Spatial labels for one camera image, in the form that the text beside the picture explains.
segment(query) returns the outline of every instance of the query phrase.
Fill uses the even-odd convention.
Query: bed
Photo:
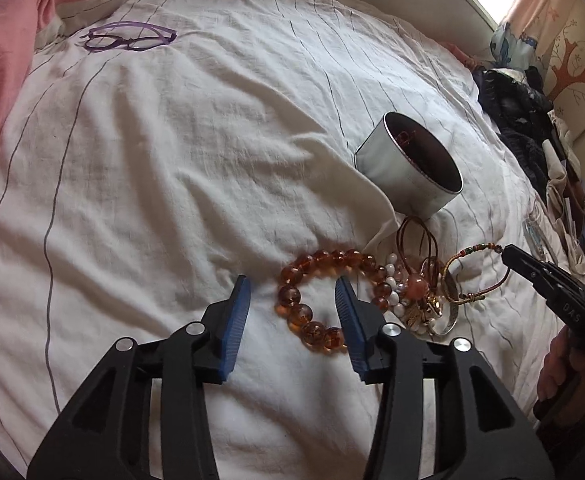
[[[428,221],[446,258],[480,242],[527,247],[533,214],[566,266],[470,72],[400,16],[358,0],[81,0],[52,13],[0,130],[0,450],[21,473],[113,341],[167,337],[244,273],[236,369],[206,390],[220,478],[361,478],[380,391],[347,354],[288,332],[276,276],[319,248],[394,251],[402,217],[353,165],[387,111],[428,128],[463,174],[461,196]],[[83,49],[87,28],[122,18],[178,37]],[[455,277],[472,291],[503,272],[481,253]],[[316,319],[338,324],[333,282],[302,291]],[[471,340],[528,413],[559,329],[513,275],[442,342]]]

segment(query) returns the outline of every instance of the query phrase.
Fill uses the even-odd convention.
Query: white bead
[[[393,307],[393,312],[395,313],[395,316],[401,319],[402,317],[404,317],[404,314],[406,314],[406,309],[401,303],[399,303]]]
[[[387,298],[388,303],[390,304],[390,306],[395,306],[399,304],[399,294],[397,294],[397,292],[395,292],[394,290],[390,293],[390,295]]]

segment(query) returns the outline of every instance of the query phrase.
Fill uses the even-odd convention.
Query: human hand
[[[552,399],[566,380],[565,358],[569,357],[570,366],[580,374],[581,381],[572,399],[561,409],[554,419],[558,426],[571,426],[585,415],[585,351],[570,349],[569,329],[561,329],[551,342],[551,350],[543,359],[543,368],[537,381],[539,400]]]

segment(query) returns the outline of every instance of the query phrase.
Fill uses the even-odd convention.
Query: pile of clothes
[[[585,191],[566,123],[543,94],[537,69],[525,74],[476,66],[479,103],[495,121],[499,137],[547,205],[569,256],[571,271],[585,281]]]

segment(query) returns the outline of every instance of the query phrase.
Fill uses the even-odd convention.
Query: tree pattern
[[[569,90],[577,105],[585,105],[585,89],[581,86],[585,85],[585,40],[569,39],[574,27],[579,30],[577,21],[571,20],[555,38],[550,69],[556,81],[548,97],[554,101],[564,90]]]

